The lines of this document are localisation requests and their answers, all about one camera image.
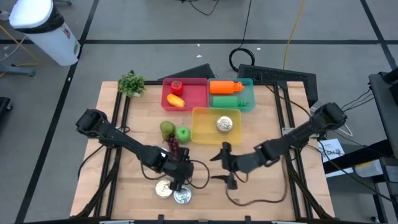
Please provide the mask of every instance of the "green plant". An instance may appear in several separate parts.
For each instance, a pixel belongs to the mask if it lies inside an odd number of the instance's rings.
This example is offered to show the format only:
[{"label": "green plant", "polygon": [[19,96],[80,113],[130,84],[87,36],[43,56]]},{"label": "green plant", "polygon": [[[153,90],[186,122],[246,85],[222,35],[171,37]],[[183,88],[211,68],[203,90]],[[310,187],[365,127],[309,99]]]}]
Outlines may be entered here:
[{"label": "green plant", "polygon": [[128,97],[132,97],[135,93],[141,94],[145,90],[144,81],[142,76],[138,77],[131,70],[126,75],[122,75],[122,78],[118,81],[118,90]]}]

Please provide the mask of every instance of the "white trash can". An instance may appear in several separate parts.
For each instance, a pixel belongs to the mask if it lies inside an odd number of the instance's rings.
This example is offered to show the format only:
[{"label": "white trash can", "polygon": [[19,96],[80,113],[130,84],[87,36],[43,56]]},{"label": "white trash can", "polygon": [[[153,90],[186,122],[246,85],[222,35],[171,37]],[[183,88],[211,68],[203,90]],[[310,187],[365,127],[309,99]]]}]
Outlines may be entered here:
[{"label": "white trash can", "polygon": [[80,44],[52,0],[18,0],[9,21],[59,65],[73,65],[78,61]]}]

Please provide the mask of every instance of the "wooden tabletop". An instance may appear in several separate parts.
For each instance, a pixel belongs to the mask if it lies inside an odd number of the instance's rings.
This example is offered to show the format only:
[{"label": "wooden tabletop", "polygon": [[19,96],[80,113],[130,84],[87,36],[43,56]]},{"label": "wooden tabletop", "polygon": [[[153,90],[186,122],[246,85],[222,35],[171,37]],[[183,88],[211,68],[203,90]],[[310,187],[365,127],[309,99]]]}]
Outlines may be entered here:
[{"label": "wooden tabletop", "polygon": [[[289,82],[288,86],[290,100],[308,109],[303,83]],[[141,97],[131,99],[127,119],[127,126],[131,130],[128,135],[143,144],[167,147],[167,144],[162,142],[159,124],[167,120],[173,122],[176,126],[190,127],[192,112],[164,111],[160,106],[162,86],[148,85],[146,88],[146,92]],[[254,92],[256,107],[252,111],[242,114],[243,142],[240,145],[233,146],[233,154],[253,152],[255,145],[267,139],[280,137],[274,94],[264,86],[255,86]],[[103,82],[96,108],[104,111],[109,120],[112,118],[116,93],[116,82]],[[123,102],[124,99],[122,99],[121,109],[119,110],[119,122],[123,112]],[[282,107],[284,107],[284,101],[281,100],[281,102]],[[292,105],[292,110],[296,126],[308,120],[307,114],[297,106]],[[317,147],[315,140],[310,140],[309,144]],[[85,157],[99,146],[98,140],[88,140]],[[221,168],[220,161],[209,161],[220,151],[221,145],[203,145],[190,142],[183,146],[190,148],[191,159],[206,163],[210,168],[211,175],[228,173]],[[104,152],[105,150],[102,150],[91,158],[81,170],[71,215],[80,212],[97,190]],[[333,216],[330,193],[319,152],[310,147],[305,147],[302,151],[302,160],[308,189],[325,211]],[[193,183],[203,185],[207,177],[206,170],[199,164],[194,164],[194,166]],[[159,175],[146,168],[145,172],[150,177]],[[172,196],[167,199],[158,197],[155,192],[156,183],[157,181],[147,180],[142,176],[137,157],[123,149],[112,218],[153,220],[157,219],[158,214],[164,214],[167,220],[243,220],[245,215],[250,215],[252,220],[295,219],[290,191],[281,203],[255,203],[247,207],[238,207],[227,199],[224,192],[224,182],[211,179],[206,188],[192,189],[192,199],[189,204],[179,205]],[[238,182],[239,189],[230,191],[230,195],[235,201],[241,203],[259,198],[277,200],[283,193],[284,184],[282,162],[280,161],[271,167],[261,167],[251,172],[249,182],[246,184]],[[301,216],[305,217],[302,194],[299,188],[297,188],[297,192]],[[107,199],[108,191],[105,193],[101,214],[105,214]]]}]

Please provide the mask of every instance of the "gray floor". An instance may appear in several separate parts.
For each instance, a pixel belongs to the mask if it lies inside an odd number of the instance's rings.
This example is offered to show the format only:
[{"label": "gray floor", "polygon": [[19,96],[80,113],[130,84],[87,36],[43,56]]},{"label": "gray floor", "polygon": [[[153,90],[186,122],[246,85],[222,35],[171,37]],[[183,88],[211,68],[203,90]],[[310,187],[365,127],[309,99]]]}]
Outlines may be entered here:
[{"label": "gray floor", "polygon": [[[0,9],[11,10],[14,1],[0,2]],[[93,0],[74,0],[71,7],[58,4],[67,24],[79,38],[92,3]],[[367,0],[367,3],[383,37],[397,40],[398,1]],[[195,4],[209,11],[214,2],[199,0]],[[248,4],[248,0],[221,0],[214,14],[205,17],[189,4],[174,0],[99,0],[87,39],[240,39]],[[298,0],[253,0],[246,38],[287,39],[299,7]],[[0,25],[12,30],[6,22]],[[16,31],[11,33],[18,39],[23,37]],[[0,39],[8,38],[0,32]],[[359,0],[307,0],[294,39],[377,40],[377,37]],[[38,47],[25,46],[42,62],[37,75],[34,78],[6,75],[0,79],[0,96],[8,96],[14,103],[14,110],[0,129],[0,223],[12,223],[16,218],[69,71],[69,67],[59,67]],[[0,55],[9,54],[14,47],[14,44],[0,45]],[[219,77],[235,77],[228,55],[236,47],[236,44],[84,45],[26,221],[68,217],[76,173],[87,142],[75,131],[74,124],[86,108],[95,107],[102,81],[118,80],[130,69],[147,80],[155,80],[204,63],[209,63]],[[283,44],[247,44],[245,47],[254,52],[256,65],[282,67]],[[398,57],[397,45],[388,45],[388,48]],[[19,50],[5,63],[31,61]],[[240,54],[236,54],[234,61],[249,63],[247,56]],[[391,70],[379,44],[293,44],[286,69],[316,73],[319,100],[341,105],[367,90],[369,74]],[[348,116],[353,140],[371,144],[386,138],[374,102],[348,112]],[[336,216],[369,222],[369,217],[376,214],[371,195],[357,190],[354,183],[341,183],[347,180],[329,180]],[[389,216],[389,223],[397,223],[393,215]]]}]

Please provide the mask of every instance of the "red tray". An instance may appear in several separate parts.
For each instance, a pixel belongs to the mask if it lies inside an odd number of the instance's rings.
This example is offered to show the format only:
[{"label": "red tray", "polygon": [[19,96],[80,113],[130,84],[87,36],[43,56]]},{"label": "red tray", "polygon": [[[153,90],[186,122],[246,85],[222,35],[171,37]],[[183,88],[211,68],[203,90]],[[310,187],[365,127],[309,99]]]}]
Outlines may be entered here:
[{"label": "red tray", "polygon": [[[171,93],[173,81],[180,81],[183,85],[182,95],[185,107],[178,108],[167,102],[167,95]],[[165,78],[163,79],[161,105],[166,111],[192,111],[195,107],[208,107],[207,78]]]}]

